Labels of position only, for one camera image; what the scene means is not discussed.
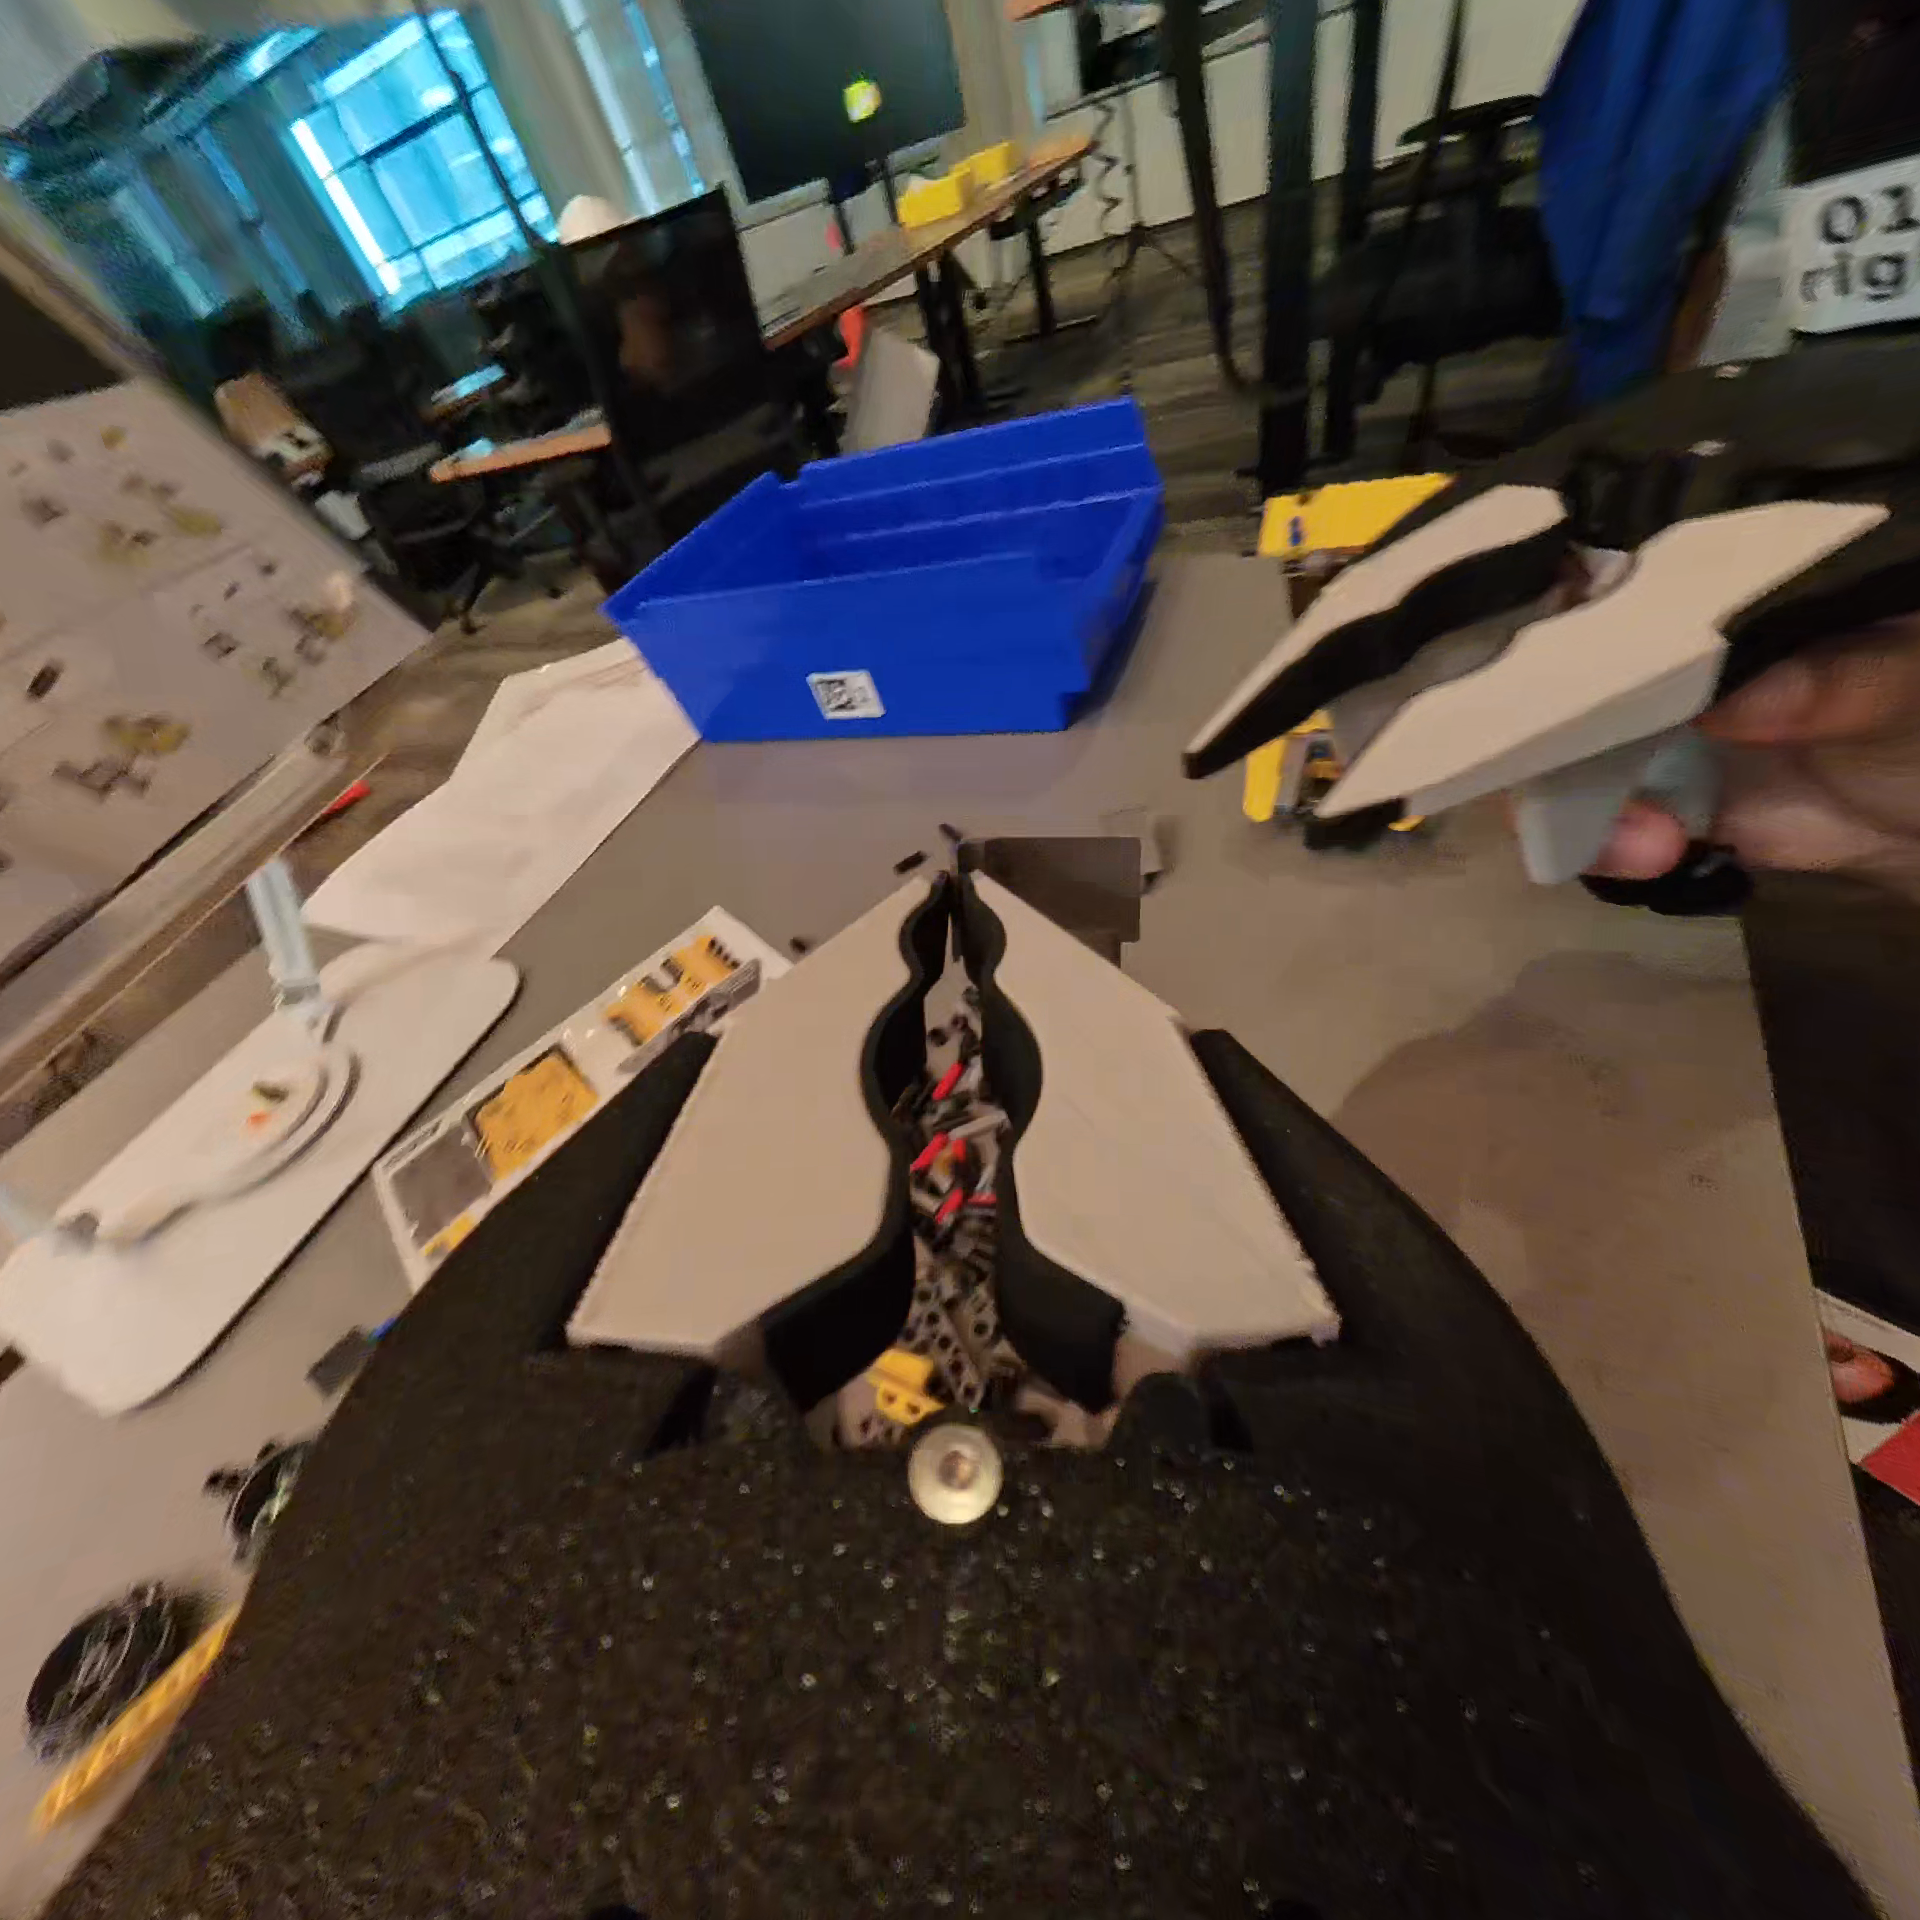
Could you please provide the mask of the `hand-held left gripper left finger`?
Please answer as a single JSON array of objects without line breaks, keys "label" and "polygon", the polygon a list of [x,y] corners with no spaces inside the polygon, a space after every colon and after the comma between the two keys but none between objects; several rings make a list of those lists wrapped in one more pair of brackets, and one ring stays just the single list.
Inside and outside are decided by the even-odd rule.
[{"label": "hand-held left gripper left finger", "polygon": [[730,1015],[574,1314],[577,1349],[774,1379],[818,1406],[902,1330],[910,1126],[952,890],[916,874]]}]

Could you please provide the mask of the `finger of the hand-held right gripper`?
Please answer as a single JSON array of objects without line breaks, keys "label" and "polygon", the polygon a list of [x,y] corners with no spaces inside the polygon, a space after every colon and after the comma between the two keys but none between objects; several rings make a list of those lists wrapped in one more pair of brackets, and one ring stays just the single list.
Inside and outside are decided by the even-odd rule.
[{"label": "finger of the hand-held right gripper", "polygon": [[1399,675],[1433,643],[1535,605],[1573,547],[1557,487],[1442,495],[1434,518],[1392,529],[1318,593],[1183,745],[1209,781],[1305,719]]},{"label": "finger of the hand-held right gripper", "polygon": [[1431,817],[1509,794],[1522,854],[1600,854],[1653,761],[1708,710],[1732,619],[1885,518],[1880,503],[1780,501],[1677,521],[1592,600],[1414,694],[1321,815],[1405,802]]}]

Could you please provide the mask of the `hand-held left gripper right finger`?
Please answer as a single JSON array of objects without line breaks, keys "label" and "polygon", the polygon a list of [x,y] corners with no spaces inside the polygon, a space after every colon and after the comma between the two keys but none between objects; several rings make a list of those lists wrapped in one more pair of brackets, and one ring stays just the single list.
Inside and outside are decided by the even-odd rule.
[{"label": "hand-held left gripper right finger", "polygon": [[1005,1114],[999,1328],[1073,1406],[1224,1354],[1340,1338],[1186,1022],[999,880],[964,875],[958,942]]}]

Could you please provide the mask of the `yellow toy brick vehicle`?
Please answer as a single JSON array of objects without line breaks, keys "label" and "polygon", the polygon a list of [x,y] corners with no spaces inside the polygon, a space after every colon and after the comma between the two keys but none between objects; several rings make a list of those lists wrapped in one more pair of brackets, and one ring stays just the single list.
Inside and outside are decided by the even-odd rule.
[{"label": "yellow toy brick vehicle", "polygon": [[[1274,561],[1286,609],[1301,619],[1332,578],[1397,521],[1450,485],[1450,473],[1420,472],[1271,496],[1261,510],[1257,557]],[[1309,829],[1316,802],[1345,770],[1328,710],[1311,711],[1240,766],[1239,813],[1249,826],[1297,826],[1316,849],[1365,849],[1381,835],[1424,829],[1421,815],[1390,809],[1382,821]]]}]

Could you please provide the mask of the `pile of red black pins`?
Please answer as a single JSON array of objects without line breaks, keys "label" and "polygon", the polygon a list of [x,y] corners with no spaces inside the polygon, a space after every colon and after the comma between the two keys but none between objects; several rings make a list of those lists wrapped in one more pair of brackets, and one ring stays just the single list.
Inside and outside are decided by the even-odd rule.
[{"label": "pile of red black pins", "polygon": [[999,1305],[1001,1152],[1012,1123],[985,1062],[977,987],[926,1024],[893,1120],[908,1149],[908,1305],[879,1355],[818,1418],[829,1449],[897,1449],[941,1418],[1016,1411],[1039,1389]]}]

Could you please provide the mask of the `person's right hand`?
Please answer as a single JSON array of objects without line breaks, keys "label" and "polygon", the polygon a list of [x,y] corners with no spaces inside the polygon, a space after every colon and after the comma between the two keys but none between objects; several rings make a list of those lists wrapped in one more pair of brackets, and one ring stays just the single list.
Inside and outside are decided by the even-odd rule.
[{"label": "person's right hand", "polygon": [[1836,637],[1702,711],[1718,808],[1708,839],[1751,874],[1918,898],[1918,619]]}]

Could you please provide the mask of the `yellow sticker sheet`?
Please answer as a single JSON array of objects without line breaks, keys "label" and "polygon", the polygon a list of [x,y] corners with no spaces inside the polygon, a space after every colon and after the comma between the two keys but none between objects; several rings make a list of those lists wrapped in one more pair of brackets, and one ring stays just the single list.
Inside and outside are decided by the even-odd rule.
[{"label": "yellow sticker sheet", "polygon": [[710,909],[402,1136],[373,1166],[373,1190],[409,1294],[673,1040],[720,1027],[793,965]]}]

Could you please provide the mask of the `blue jacket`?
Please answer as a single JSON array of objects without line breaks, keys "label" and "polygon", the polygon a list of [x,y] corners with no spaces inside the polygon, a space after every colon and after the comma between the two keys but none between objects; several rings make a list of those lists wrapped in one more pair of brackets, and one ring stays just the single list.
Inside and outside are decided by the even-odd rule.
[{"label": "blue jacket", "polygon": [[1788,82],[1780,2],[1589,2],[1538,109],[1538,214],[1577,411],[1664,362],[1696,233]]}]

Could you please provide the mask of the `black standing desk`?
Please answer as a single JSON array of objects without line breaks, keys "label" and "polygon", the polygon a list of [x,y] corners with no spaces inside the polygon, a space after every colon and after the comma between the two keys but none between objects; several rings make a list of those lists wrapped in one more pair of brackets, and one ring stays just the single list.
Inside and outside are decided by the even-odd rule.
[{"label": "black standing desk", "polygon": [[1255,459],[1247,477],[1258,498],[1308,485],[1309,472],[1352,456],[1360,405],[1360,336],[1325,334],[1316,307],[1314,221],[1324,200],[1311,173],[1316,39],[1314,2],[1239,6],[1264,25],[1265,43],[1265,191],[1261,202],[1261,367],[1233,362],[1231,264],[1216,198],[1216,157],[1204,51],[1206,7],[1166,2],[1158,25],[1160,74],[1169,82],[1191,198],[1191,238],[1206,299],[1216,368],[1224,384],[1255,400]]}]

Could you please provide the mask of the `white paper sheet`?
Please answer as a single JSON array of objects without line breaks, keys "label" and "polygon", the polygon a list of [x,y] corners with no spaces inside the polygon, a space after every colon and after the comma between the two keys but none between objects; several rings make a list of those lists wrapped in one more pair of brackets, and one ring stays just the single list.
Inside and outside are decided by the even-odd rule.
[{"label": "white paper sheet", "polygon": [[446,783],[325,878],[303,921],[500,954],[697,744],[625,640],[512,675]]}]

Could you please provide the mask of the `white book stand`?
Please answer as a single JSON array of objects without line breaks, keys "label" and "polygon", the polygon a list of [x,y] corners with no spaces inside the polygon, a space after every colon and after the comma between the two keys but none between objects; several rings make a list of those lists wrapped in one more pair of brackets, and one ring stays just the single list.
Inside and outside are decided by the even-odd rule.
[{"label": "white book stand", "polygon": [[521,991],[465,944],[321,965],[281,854],[245,893],[272,1010],[60,1211],[5,1192],[5,1352],[104,1418],[200,1365]]}]

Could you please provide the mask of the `blue plastic bin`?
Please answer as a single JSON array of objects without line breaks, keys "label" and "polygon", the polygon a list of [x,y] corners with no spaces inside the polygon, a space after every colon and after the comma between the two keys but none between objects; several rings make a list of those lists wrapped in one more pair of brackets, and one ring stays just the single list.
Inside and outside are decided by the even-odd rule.
[{"label": "blue plastic bin", "polygon": [[764,477],[602,605],[701,742],[1064,731],[1164,529],[1135,400]]}]

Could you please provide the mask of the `far wooden table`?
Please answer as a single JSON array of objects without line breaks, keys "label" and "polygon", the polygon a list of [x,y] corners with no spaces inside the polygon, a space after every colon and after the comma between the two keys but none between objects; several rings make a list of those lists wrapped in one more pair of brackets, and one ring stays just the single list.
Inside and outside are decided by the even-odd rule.
[{"label": "far wooden table", "polygon": [[1005,400],[990,395],[977,378],[966,318],[966,298],[956,264],[962,242],[1005,226],[1024,242],[1026,281],[1036,307],[1037,329],[1024,343],[1047,341],[1064,329],[1058,320],[1039,215],[1063,202],[1078,184],[1094,153],[1089,134],[1044,137],[1007,179],[974,192],[960,211],[926,226],[888,224],[848,255],[812,272],[790,296],[790,310],[760,329],[767,352],[780,352],[814,333],[834,327],[848,311],[861,307],[901,281],[910,281],[926,334],[926,347],[936,365],[936,398],[948,426],[974,427],[1005,411]]}]

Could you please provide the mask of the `yellow plastic tray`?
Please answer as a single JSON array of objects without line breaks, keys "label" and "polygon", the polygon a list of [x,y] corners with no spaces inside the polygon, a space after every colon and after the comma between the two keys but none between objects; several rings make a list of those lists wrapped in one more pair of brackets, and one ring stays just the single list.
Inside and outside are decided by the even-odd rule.
[{"label": "yellow plastic tray", "polygon": [[960,218],[1010,181],[1021,165],[1021,146],[1012,139],[952,163],[936,177],[912,177],[895,191],[895,222],[922,230]]}]

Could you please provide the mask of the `black mesh office chair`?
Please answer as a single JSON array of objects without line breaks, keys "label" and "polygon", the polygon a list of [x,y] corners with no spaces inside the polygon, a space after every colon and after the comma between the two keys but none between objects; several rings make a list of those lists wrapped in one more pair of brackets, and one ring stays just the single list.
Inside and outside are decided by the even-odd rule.
[{"label": "black mesh office chair", "polygon": [[796,478],[802,418],[720,189],[550,256],[607,433],[560,505],[613,593],[764,477]]}]

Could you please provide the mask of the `black flat screen monitor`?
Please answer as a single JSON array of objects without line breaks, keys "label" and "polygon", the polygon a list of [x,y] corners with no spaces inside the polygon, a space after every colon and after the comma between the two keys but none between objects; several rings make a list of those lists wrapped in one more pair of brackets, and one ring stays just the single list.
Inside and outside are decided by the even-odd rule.
[{"label": "black flat screen monitor", "polygon": [[966,123],[941,2],[684,2],[743,198],[863,179]]}]

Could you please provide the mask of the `grey rim toy wheel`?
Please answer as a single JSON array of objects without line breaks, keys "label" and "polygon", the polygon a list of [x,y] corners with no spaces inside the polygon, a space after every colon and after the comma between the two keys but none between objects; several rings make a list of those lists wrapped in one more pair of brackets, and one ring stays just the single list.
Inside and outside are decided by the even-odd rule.
[{"label": "grey rim toy wheel", "polygon": [[210,1621],[200,1592],[140,1582],[74,1621],[34,1674],[23,1734],[40,1766],[74,1759]]}]

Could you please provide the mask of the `long yellow holed beam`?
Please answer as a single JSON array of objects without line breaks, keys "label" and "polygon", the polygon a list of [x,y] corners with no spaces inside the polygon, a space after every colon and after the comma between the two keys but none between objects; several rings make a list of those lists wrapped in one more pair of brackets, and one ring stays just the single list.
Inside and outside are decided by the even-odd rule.
[{"label": "long yellow holed beam", "polygon": [[78,1818],[174,1734],[205,1687],[240,1611],[240,1606],[223,1609],[159,1679],[144,1687],[73,1761],[60,1767],[32,1813],[37,1835]]}]

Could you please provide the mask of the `instruction booklet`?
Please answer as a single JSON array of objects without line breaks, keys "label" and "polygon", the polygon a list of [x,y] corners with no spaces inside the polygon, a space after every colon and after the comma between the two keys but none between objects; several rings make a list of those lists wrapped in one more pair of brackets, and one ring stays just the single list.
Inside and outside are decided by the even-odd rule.
[{"label": "instruction booklet", "polygon": [[348,547],[153,384],[5,414],[5,971],[423,648]]}]

